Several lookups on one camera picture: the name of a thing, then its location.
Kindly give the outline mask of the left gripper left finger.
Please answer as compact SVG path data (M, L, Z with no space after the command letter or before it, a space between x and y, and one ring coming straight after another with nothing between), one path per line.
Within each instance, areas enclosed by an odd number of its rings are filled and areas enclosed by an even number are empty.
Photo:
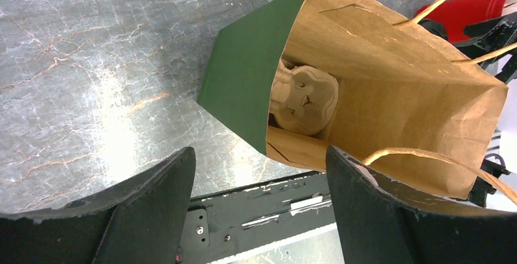
M1 215L2 263L176 263L196 154L155 166L58 209Z

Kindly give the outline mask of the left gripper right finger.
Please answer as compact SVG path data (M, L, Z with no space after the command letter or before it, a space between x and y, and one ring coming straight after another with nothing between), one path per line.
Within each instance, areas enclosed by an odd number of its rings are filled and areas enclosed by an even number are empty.
M330 146L330 198L346 263L515 263L516 214L433 196Z

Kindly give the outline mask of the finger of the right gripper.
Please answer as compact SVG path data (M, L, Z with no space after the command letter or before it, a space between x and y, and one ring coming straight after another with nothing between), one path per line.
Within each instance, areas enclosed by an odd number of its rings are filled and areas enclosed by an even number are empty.
M470 59L516 43L516 12L466 26L468 40L453 45Z

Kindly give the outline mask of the brown paper bag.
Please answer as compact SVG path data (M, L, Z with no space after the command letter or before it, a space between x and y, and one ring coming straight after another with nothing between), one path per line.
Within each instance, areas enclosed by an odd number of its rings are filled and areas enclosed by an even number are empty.
M416 20L376 0L305 0L280 60L329 73L339 97L316 135L269 126L267 157L323 171L337 146L430 194L465 198L481 178L516 200L480 169L507 86Z

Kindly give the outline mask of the cardboard cup carrier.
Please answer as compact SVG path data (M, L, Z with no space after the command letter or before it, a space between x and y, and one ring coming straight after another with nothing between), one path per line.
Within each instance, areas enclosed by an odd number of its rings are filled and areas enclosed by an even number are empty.
M338 81L329 73L308 65L288 68L280 60L271 87L269 113L280 128L312 136L327 126L338 97Z

